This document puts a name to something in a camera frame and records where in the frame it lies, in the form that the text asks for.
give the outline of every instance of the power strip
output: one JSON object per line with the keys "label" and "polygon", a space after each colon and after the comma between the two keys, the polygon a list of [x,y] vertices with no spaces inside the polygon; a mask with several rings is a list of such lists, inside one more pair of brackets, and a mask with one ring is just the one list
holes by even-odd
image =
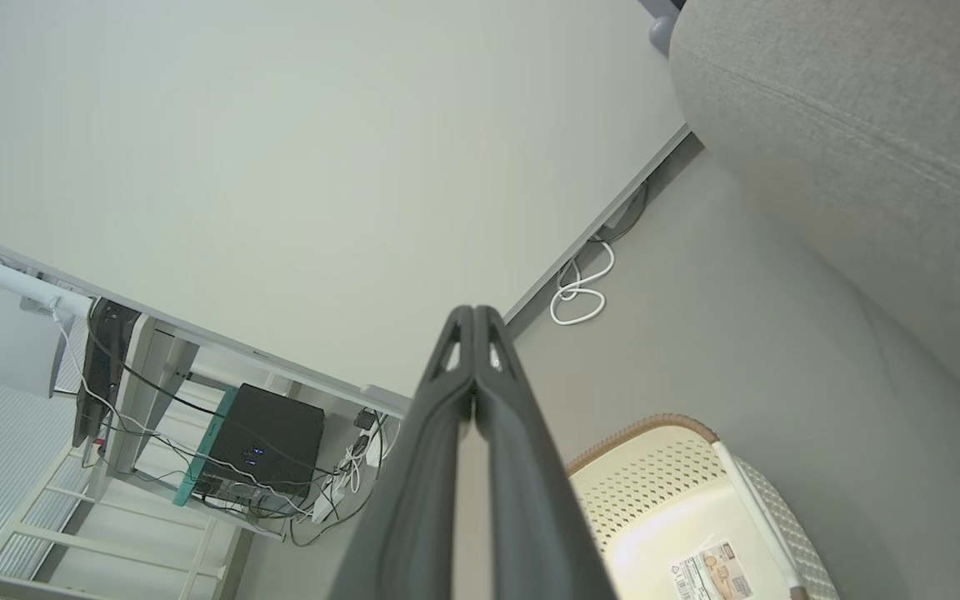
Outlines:
{"label": "power strip", "polygon": [[328,515],[331,515],[332,511],[335,510],[335,506],[338,506],[347,495],[342,489],[334,492],[330,491],[330,487],[331,483],[325,482],[321,487],[321,495],[317,497],[317,500],[313,501],[312,520],[315,523],[320,523],[328,519]]}
{"label": "power strip", "polygon": [[386,444],[388,442],[386,442],[383,432],[378,429],[376,432],[369,432],[369,447],[365,449],[365,463],[369,467],[380,467],[381,448],[385,448]]}

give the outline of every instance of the plastic laundry basket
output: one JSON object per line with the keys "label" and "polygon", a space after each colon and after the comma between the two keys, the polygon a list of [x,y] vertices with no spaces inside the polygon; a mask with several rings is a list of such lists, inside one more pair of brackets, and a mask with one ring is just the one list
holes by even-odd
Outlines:
{"label": "plastic laundry basket", "polygon": [[838,599],[773,485],[693,418],[645,418],[568,473],[621,600]]}

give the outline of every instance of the sticker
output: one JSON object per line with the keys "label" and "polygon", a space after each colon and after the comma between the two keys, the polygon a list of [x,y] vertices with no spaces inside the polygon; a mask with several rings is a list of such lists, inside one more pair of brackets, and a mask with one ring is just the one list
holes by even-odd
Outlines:
{"label": "sticker", "polygon": [[747,600],[754,596],[743,565],[728,542],[675,562],[669,571],[681,600]]}

